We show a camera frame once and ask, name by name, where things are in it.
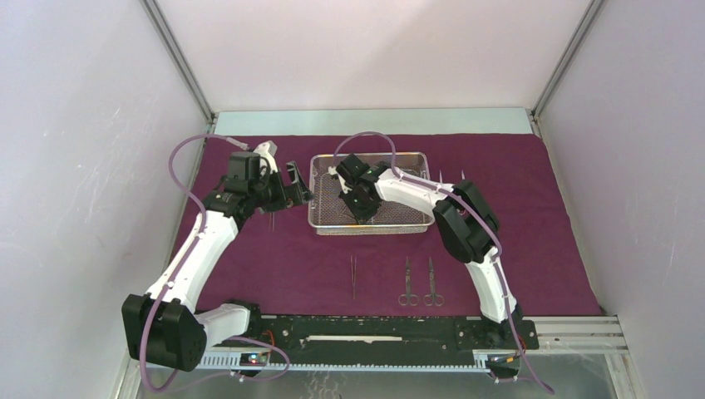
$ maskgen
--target metal tray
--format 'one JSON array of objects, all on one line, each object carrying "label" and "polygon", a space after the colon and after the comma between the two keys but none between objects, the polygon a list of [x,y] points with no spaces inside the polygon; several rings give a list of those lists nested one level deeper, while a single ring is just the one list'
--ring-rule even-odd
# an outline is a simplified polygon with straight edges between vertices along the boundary
[{"label": "metal tray", "polygon": [[[338,161],[348,154],[339,154]],[[391,153],[355,154],[363,162],[376,164],[380,160],[392,160]],[[340,182],[328,173],[333,165],[333,154],[316,155],[311,159],[311,174],[308,182],[314,198],[308,204],[308,223],[320,235],[361,234],[413,234],[423,233],[433,223],[433,218],[406,205],[382,202],[377,215],[366,224],[357,224],[342,199]],[[398,152],[397,167],[405,173],[428,178],[428,162],[421,152]]]}]

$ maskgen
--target black mounting plate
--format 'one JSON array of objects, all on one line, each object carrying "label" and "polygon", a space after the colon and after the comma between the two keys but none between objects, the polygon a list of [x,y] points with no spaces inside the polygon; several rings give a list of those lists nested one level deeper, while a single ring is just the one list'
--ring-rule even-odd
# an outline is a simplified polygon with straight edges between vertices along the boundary
[{"label": "black mounting plate", "polygon": [[[487,321],[465,317],[343,317],[264,315],[262,330],[274,335],[292,364],[349,366],[473,366],[473,351],[515,350],[497,341]],[[517,324],[527,349],[538,349],[534,322]],[[396,341],[310,341],[310,336],[399,337]],[[242,347],[241,342],[220,346]],[[272,352],[272,362],[283,359]]]}]

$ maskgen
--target white robotic arm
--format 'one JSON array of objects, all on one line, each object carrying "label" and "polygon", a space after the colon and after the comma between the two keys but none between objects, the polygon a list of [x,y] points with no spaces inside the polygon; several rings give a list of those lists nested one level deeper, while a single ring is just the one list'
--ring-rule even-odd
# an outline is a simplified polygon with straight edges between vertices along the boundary
[{"label": "white robotic arm", "polygon": [[[408,180],[400,179],[391,169],[390,165],[381,163],[370,167],[362,163],[355,155],[349,155],[341,162],[332,174],[338,175],[341,181],[343,201],[355,215],[358,222],[370,219],[379,207],[382,200],[404,204],[428,214],[439,222],[439,230],[446,249],[456,259],[459,259],[468,270],[480,297],[480,310],[482,315],[493,323],[501,324],[507,319],[505,300],[502,293],[500,276],[498,275],[492,258],[497,253],[497,248],[486,237],[479,225],[473,225],[474,220],[463,219],[454,201],[440,190],[453,192],[454,190],[467,191],[481,208],[486,208],[489,221],[498,227],[496,217],[491,213],[479,192],[470,182],[464,180],[458,185],[438,183],[414,177],[422,185]],[[501,262],[496,260],[499,270],[504,278]],[[507,289],[510,302],[510,312],[516,308],[516,299]]]},{"label": "white robotic arm", "polygon": [[[287,163],[292,184],[283,185],[274,161],[276,150],[276,145],[267,141],[253,151],[233,153],[228,174],[204,200],[203,230],[204,215],[198,214],[167,270],[144,296],[130,295],[125,300],[122,315],[131,357],[139,358],[146,314],[152,306],[158,310],[150,327],[146,361],[162,366],[193,370],[206,349],[248,331],[250,310],[245,306],[224,303],[200,314],[195,314],[195,306],[218,259],[257,208],[275,212],[313,198],[294,162]],[[164,286],[168,287],[164,297],[155,303]]]}]

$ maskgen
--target white wall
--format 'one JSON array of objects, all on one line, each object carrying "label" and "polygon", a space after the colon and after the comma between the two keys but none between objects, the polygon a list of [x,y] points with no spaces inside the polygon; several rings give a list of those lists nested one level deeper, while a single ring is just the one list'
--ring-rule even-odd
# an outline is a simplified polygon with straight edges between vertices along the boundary
[{"label": "white wall", "polygon": [[2,397],[106,397],[205,122],[137,1],[3,2],[0,54]]},{"label": "white wall", "polygon": [[649,397],[702,397],[705,3],[607,2],[541,126]]},{"label": "white wall", "polygon": [[160,2],[217,111],[531,108],[589,0]]}]

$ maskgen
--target maroon cloth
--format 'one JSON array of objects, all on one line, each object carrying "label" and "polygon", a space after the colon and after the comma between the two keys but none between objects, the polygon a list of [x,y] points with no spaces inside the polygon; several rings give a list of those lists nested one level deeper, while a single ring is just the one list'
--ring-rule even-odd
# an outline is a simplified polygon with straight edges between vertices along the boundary
[{"label": "maroon cloth", "polygon": [[[527,315],[600,315],[570,229],[549,157],[533,135],[394,135],[399,151],[426,154],[431,178],[447,183],[461,170],[474,181],[500,220],[502,264],[512,293]],[[238,137],[251,146],[273,140],[280,167],[295,160],[308,182],[311,158],[330,154],[336,136]],[[228,169],[235,147],[209,140],[194,192],[205,197]],[[388,152],[379,137],[359,137],[345,152]],[[178,249],[198,210],[189,202]],[[465,266],[443,248],[435,225],[423,234],[322,236],[308,224],[308,207],[269,216],[255,213],[225,250],[200,295],[198,309],[229,299],[258,303],[264,313],[478,316],[480,303]],[[357,256],[357,299],[352,299],[350,255]],[[403,307],[404,264],[412,262],[412,291],[429,293],[428,257],[436,270],[441,307]]]}]

